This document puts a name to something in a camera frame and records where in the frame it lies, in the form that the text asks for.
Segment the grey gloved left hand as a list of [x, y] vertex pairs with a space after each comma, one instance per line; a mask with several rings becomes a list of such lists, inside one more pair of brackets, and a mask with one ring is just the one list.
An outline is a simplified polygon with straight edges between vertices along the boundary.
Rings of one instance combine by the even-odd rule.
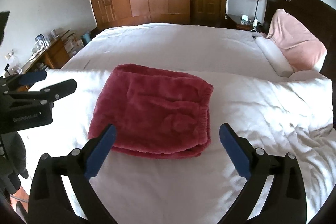
[[1, 135], [1, 190], [16, 193], [21, 187], [19, 176], [27, 179], [26, 149], [17, 132]]

